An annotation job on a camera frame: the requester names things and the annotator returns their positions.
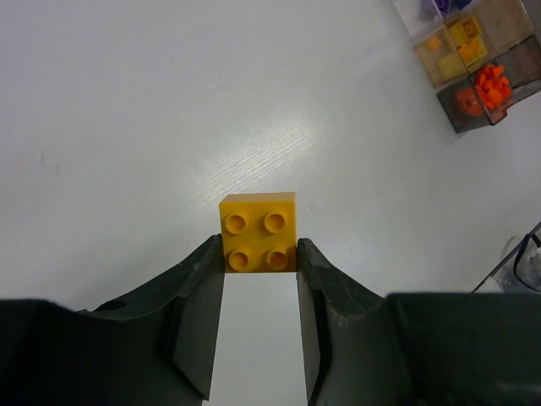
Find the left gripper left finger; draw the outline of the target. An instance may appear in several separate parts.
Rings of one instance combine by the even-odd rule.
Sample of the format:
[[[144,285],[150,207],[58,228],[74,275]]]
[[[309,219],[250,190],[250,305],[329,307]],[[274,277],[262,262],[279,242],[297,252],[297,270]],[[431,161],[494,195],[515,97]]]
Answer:
[[[202,404],[210,396],[223,287],[222,239],[214,235],[92,311],[3,300],[2,404]]]

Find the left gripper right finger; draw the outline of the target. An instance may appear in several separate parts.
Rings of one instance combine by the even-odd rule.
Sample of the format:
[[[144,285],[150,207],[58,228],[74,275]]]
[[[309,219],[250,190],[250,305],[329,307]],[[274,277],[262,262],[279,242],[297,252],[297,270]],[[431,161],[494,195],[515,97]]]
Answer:
[[[297,263],[309,404],[539,404],[539,296],[381,297],[309,239]]]

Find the yellow-teal duplo brick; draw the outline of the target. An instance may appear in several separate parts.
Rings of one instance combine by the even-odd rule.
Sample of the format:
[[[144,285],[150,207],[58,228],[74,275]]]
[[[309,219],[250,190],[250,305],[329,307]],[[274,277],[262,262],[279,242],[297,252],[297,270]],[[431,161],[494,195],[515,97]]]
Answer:
[[[296,194],[237,194],[219,204],[228,273],[297,270]]]

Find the large orange round lego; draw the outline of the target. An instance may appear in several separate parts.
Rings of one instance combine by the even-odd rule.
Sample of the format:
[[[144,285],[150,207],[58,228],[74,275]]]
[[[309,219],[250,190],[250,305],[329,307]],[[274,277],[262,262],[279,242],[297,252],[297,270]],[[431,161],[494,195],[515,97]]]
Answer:
[[[484,109],[478,100],[477,92],[473,88],[456,91],[455,100],[458,110],[468,117],[482,117]]]

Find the pale yellow plate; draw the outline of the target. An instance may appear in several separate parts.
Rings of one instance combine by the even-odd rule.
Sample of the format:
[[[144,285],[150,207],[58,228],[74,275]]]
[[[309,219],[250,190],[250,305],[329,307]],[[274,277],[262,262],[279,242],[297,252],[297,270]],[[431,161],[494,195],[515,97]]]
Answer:
[[[442,58],[436,64],[436,67],[444,81],[452,80],[463,75],[465,72],[462,59],[460,55],[456,53],[449,54]]]

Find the yellow duplo brick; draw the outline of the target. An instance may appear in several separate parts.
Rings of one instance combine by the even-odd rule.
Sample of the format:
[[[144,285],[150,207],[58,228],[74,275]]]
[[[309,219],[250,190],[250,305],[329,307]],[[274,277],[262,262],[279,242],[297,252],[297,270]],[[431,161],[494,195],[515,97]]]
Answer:
[[[481,35],[481,28],[475,17],[455,21],[448,25],[447,29],[457,47],[467,44]]]

